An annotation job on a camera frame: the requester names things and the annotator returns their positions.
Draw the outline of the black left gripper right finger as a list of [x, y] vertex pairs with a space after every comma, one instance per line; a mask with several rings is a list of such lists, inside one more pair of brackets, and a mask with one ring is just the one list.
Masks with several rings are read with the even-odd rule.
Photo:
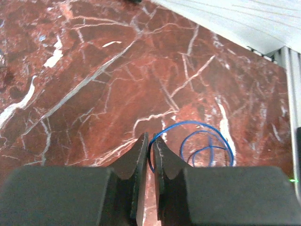
[[278, 167], [194, 168], [153, 143], [157, 217], [164, 226], [298, 226], [301, 206]]

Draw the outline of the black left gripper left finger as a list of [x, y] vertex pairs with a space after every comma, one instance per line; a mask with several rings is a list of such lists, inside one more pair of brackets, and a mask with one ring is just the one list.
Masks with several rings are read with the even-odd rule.
[[140, 226], [148, 134], [106, 167], [24, 166], [0, 193], [3, 226]]

